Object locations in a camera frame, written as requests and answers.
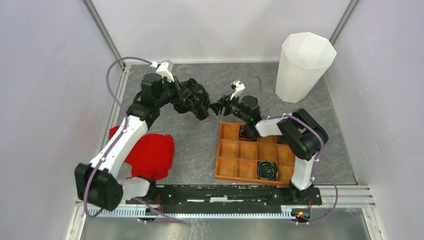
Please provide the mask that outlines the black trash bag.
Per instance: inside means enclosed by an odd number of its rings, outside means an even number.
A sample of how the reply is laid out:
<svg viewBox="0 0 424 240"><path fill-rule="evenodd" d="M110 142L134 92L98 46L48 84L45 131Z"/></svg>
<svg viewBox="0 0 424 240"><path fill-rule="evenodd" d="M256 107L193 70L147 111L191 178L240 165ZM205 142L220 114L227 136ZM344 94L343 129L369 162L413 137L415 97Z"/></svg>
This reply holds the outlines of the black trash bag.
<svg viewBox="0 0 424 240"><path fill-rule="evenodd" d="M173 109L179 114L191 112L200 121L207 119L211 101L204 86L194 78L181 82L175 77L174 83L177 97L172 103Z"/></svg>

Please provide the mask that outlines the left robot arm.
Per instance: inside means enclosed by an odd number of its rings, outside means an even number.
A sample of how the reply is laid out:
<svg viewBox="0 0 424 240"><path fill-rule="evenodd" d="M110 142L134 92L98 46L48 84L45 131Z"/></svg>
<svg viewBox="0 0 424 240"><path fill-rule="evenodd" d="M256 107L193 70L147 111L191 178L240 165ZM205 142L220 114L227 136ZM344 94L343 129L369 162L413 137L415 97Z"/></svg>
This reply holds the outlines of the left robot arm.
<svg viewBox="0 0 424 240"><path fill-rule="evenodd" d="M79 163L75 170L78 198L88 204L112 211L121 201L139 197L145 204L153 203L157 190L142 177L117 180L119 169L127 156L147 133L169 103L179 103L181 87L171 73L149 73L141 81L141 91L130 107L116 133L89 163Z"/></svg>

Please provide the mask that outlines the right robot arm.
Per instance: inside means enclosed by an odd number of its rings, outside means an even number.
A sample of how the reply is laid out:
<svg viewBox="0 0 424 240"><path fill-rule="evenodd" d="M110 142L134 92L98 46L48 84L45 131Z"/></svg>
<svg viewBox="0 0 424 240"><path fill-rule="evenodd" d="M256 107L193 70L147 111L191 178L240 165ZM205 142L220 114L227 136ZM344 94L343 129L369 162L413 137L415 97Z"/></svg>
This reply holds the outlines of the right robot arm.
<svg viewBox="0 0 424 240"><path fill-rule="evenodd" d="M316 162L329 140L323 127L304 109L276 116L262 116L256 97L222 96L210 104L216 115L232 114L245 123L248 136L281 136L294 154L294 173L289 181L289 199L302 204L314 187Z"/></svg>

